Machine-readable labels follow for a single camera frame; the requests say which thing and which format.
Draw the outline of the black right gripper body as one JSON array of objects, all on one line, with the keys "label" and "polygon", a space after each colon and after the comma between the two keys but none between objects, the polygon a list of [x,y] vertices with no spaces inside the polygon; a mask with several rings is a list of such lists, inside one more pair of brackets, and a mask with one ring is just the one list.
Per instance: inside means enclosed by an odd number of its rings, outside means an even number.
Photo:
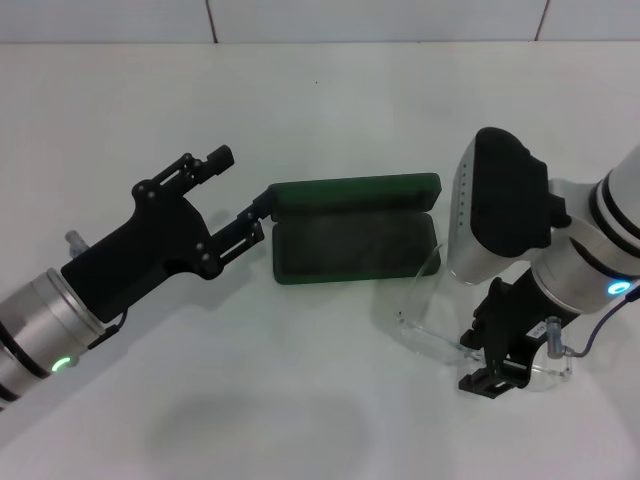
[{"label": "black right gripper body", "polygon": [[528,333],[550,316],[559,318],[563,324],[568,321],[568,311],[543,293],[530,272],[521,275],[513,284],[494,279],[487,296],[474,311],[474,320],[496,319],[498,322],[499,365],[507,358],[533,362],[544,339],[531,338]]}]

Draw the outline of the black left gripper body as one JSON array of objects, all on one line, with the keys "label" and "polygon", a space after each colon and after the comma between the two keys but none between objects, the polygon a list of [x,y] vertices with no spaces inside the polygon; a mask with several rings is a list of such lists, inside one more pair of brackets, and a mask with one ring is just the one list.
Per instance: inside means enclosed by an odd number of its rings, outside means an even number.
[{"label": "black left gripper body", "polygon": [[61,273],[102,323],[115,319],[173,275],[220,274],[202,215],[184,188],[140,183],[131,218],[62,267]]}]

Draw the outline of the green glasses case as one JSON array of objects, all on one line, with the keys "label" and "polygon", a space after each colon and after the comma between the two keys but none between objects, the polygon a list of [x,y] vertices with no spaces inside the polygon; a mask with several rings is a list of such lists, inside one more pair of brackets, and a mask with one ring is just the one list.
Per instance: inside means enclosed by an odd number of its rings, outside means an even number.
[{"label": "green glasses case", "polygon": [[273,184],[273,275],[281,285],[431,276],[441,257],[435,173]]}]

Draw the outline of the clear white glasses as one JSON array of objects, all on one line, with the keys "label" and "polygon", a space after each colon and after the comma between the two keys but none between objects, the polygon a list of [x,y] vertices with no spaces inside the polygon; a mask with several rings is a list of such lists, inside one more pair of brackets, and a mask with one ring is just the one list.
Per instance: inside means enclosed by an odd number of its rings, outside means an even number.
[{"label": "clear white glasses", "polygon": [[454,367],[461,378],[485,368],[484,350],[460,343],[472,319],[457,311],[454,295],[470,291],[447,267],[447,243],[437,244],[400,296],[396,339],[417,354]]}]

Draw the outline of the silver round port stub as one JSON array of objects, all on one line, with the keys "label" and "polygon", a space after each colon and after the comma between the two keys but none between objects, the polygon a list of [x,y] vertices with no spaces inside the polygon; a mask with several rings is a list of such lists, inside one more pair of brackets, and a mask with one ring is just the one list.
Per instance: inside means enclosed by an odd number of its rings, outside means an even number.
[{"label": "silver round port stub", "polygon": [[69,246],[69,256],[75,259],[89,249],[89,245],[76,230],[68,231],[64,236]]}]

